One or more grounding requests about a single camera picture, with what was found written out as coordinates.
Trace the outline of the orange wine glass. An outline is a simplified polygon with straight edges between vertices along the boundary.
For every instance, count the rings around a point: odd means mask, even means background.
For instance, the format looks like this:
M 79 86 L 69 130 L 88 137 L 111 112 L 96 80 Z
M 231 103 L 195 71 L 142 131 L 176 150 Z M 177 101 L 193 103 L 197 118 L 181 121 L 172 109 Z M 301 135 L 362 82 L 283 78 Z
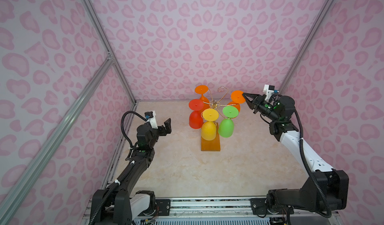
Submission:
M 243 92 L 240 90 L 236 90 L 231 93 L 231 101 L 227 104 L 227 106 L 235 107 L 240 112 L 241 104 L 245 102 L 246 100 L 243 97 Z
M 200 113 L 202 113 L 204 110 L 210 108 L 210 105 L 209 105 L 209 102 L 210 102 L 210 101 L 208 100 L 208 98 L 206 98 L 206 97 L 204 96 L 204 94 L 205 94 L 206 92 L 208 92 L 208 91 L 209 91 L 209 88 L 208 88 L 206 85 L 199 85 L 199 86 L 197 86 L 197 87 L 195 88 L 195 92 L 196 92 L 197 94 L 200 94 L 200 95 L 201 95 L 200 100 L 203 102 L 203 108 L 200 110 Z

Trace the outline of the green wine glass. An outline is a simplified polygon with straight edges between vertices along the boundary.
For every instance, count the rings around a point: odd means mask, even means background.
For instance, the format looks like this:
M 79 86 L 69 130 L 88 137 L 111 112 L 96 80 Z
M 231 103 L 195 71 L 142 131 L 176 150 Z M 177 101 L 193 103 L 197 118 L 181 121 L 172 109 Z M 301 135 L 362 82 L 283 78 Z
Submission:
M 224 138 L 229 138 L 233 135 L 235 124 L 233 119 L 239 115 L 239 110 L 234 106 L 225 106 L 223 108 L 224 119 L 219 125 L 219 135 Z

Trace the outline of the yellow wine glass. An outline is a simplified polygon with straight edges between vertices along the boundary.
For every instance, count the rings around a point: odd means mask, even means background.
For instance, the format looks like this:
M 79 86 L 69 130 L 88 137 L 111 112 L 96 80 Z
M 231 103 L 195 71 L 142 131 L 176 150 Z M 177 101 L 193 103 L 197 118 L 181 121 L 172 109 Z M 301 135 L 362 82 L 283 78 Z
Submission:
M 216 138 L 217 125 L 215 121 L 219 118 L 219 113 L 215 109 L 206 109 L 202 116 L 205 122 L 202 125 L 201 136 L 206 141 L 212 141 Z

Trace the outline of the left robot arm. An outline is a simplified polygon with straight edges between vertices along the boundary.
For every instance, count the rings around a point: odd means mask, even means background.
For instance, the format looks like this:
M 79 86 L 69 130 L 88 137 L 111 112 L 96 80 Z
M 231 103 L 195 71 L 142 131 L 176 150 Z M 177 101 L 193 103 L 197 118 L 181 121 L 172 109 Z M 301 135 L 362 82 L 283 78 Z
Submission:
M 129 139 L 124 126 L 125 118 L 129 114 L 144 121 L 137 127 L 135 143 Z M 109 186 L 94 193 L 90 225 L 133 225 L 136 217 L 147 216 L 153 221 L 160 214 L 153 191 L 138 191 L 134 196 L 131 193 L 141 175 L 154 160 L 154 146 L 159 137 L 172 132 L 171 119 L 167 119 L 163 125 L 158 125 L 155 111 L 145 112 L 143 116 L 134 111 L 127 111 L 121 119 L 121 131 L 130 144 L 130 152 L 126 158 L 128 164 Z

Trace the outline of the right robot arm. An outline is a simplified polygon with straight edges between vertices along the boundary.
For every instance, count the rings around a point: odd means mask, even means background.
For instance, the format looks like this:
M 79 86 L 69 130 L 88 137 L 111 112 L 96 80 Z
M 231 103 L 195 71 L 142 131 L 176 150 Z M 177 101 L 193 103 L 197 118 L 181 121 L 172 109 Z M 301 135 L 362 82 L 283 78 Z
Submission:
M 336 170 L 305 141 L 304 127 L 292 97 L 243 93 L 247 105 L 256 114 L 269 119 L 270 134 L 284 145 L 308 174 L 299 189 L 269 190 L 267 212 L 288 214 L 294 209 L 329 219 L 333 211 L 347 206 L 349 176 Z

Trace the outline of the red wine glass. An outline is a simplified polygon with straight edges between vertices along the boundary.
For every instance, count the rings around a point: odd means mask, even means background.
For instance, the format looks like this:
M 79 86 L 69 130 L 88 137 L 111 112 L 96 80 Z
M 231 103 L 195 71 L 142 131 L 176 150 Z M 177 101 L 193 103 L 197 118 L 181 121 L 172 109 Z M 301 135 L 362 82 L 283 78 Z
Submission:
M 194 99 L 189 102 L 189 108 L 192 110 L 189 117 L 189 125 L 193 129 L 200 129 L 203 125 L 201 110 L 204 108 L 204 103 L 200 99 Z

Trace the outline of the wooden rack base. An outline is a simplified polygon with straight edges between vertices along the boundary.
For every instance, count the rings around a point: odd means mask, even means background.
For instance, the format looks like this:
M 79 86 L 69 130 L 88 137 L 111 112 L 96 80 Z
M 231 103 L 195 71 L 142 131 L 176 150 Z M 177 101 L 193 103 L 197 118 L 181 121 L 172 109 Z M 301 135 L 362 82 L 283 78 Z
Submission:
M 221 151 L 220 135 L 218 132 L 216 132 L 216 137 L 211 141 L 207 141 L 204 138 L 201 138 L 201 151 L 203 152 L 220 152 Z

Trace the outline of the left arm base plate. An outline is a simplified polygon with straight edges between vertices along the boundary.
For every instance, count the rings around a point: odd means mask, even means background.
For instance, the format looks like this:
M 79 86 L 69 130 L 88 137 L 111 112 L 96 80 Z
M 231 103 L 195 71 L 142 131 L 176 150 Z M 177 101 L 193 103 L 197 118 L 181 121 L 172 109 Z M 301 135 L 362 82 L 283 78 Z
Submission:
M 132 198 L 132 219 L 136 217 L 168 216 L 170 214 L 170 200 L 151 200 L 150 197 Z

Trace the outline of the aluminium mounting rail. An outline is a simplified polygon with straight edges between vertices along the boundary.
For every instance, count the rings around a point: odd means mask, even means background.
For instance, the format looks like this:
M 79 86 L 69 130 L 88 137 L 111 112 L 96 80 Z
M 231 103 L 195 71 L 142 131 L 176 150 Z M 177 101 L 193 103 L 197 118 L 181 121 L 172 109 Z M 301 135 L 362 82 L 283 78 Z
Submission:
M 329 219 L 316 213 L 296 209 L 293 215 L 271 215 L 260 218 L 253 215 L 249 197 L 174 197 L 156 200 L 170 200 L 168 216 L 136 217 L 134 225 L 341 225 L 339 213 Z

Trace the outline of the aluminium frame left post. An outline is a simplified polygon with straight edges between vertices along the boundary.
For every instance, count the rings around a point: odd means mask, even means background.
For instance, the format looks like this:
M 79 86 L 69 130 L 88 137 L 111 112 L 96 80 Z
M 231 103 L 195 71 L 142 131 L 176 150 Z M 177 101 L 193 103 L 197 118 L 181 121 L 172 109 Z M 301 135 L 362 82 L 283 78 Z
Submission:
M 133 105 L 136 105 L 137 101 L 133 95 L 133 92 L 129 86 L 129 83 L 127 81 L 127 78 L 124 75 L 123 69 L 116 57 L 116 54 L 114 52 L 114 49 L 111 46 L 111 43 L 107 37 L 107 34 L 103 28 L 103 25 L 97 15 L 96 9 L 93 6 L 92 0 L 81 0 L 81 3 L 83 4 L 85 8 L 85 12 L 87 13 L 88 17 L 90 18 L 90 21 L 95 28 L 95 32 L 98 35 L 105 51 L 108 54 L 108 58 L 112 61 L 112 65 L 114 69 L 116 70 L 118 77 L 123 85 L 124 90 L 126 91 L 130 101 Z

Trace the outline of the aluminium frame post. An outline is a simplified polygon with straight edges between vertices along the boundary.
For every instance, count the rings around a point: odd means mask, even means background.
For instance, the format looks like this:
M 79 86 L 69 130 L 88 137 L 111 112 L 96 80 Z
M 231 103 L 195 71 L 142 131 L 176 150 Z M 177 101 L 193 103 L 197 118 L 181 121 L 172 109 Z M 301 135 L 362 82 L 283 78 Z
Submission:
M 103 25 L 97 15 L 96 9 L 93 6 L 92 0 L 81 0 L 81 3 L 83 4 L 85 8 L 85 12 L 87 13 L 88 17 L 90 18 L 90 21 L 95 28 L 95 32 L 98 35 L 105 51 L 108 54 L 108 58 L 112 61 L 112 65 L 114 69 L 116 70 L 118 77 L 123 85 L 124 90 L 126 91 L 130 101 L 133 105 L 136 105 L 137 101 L 133 95 L 133 92 L 129 86 L 129 83 L 127 81 L 127 78 L 124 75 L 123 69 L 116 57 L 116 54 L 114 52 L 114 49 L 111 46 L 111 43 L 107 37 L 107 34 L 103 28 Z
M 305 37 L 305 40 L 303 41 L 303 44 L 301 45 L 300 49 L 298 50 L 296 57 L 294 58 L 290 68 L 288 69 L 287 74 L 285 75 L 285 77 L 282 81 L 282 84 L 279 88 L 279 92 L 281 94 L 283 94 L 288 89 L 290 80 L 294 76 L 296 69 L 300 66 L 300 63 L 301 63 L 305 53 L 310 48 L 311 43 L 315 39 L 316 34 L 318 33 L 322 24 L 325 22 L 327 16 L 331 12 L 331 10 L 332 10 L 332 8 L 336 2 L 338 2 L 338 0 L 325 0 L 324 1 L 321 9 L 318 12 L 318 15 L 316 16 L 312 26 L 310 27 L 308 34 Z

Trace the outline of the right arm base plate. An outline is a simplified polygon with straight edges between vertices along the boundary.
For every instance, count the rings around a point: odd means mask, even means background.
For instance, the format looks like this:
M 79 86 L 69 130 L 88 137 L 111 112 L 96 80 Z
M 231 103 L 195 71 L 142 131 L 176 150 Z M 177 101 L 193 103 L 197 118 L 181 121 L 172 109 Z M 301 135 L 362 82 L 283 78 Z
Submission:
M 293 215 L 294 209 L 290 206 L 269 205 L 266 198 L 250 199 L 253 215 L 265 218 L 271 215 Z

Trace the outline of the aluminium frame right post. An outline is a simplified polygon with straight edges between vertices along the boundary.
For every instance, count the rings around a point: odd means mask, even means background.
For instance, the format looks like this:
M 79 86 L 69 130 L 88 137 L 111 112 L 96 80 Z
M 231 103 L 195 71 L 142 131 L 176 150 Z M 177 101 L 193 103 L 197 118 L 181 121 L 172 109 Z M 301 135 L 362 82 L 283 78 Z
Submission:
M 321 9 L 318 12 L 318 15 L 316 16 L 312 26 L 310 27 L 308 34 L 305 37 L 305 40 L 303 41 L 303 44 L 301 45 L 300 49 L 298 50 L 296 57 L 294 58 L 290 68 L 288 69 L 287 74 L 285 75 L 285 77 L 282 81 L 282 84 L 279 88 L 279 92 L 281 94 L 283 94 L 288 89 L 290 80 L 294 76 L 296 69 L 300 66 L 300 63 L 301 63 L 305 53 L 310 48 L 311 43 L 315 39 L 316 34 L 318 33 L 322 24 L 325 22 L 327 16 L 331 12 L 331 10 L 332 10 L 332 8 L 336 2 L 338 2 L 338 0 L 325 0 L 324 1 Z

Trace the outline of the aluminium frame diagonal strut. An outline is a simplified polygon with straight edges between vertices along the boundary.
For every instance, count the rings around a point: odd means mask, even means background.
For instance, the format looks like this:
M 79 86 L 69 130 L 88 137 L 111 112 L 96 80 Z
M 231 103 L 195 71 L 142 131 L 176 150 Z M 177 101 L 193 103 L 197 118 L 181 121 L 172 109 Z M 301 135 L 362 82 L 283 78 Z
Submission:
M 1 204 L 2 225 L 10 223 L 114 62 L 114 58 L 105 60 L 5 197 Z

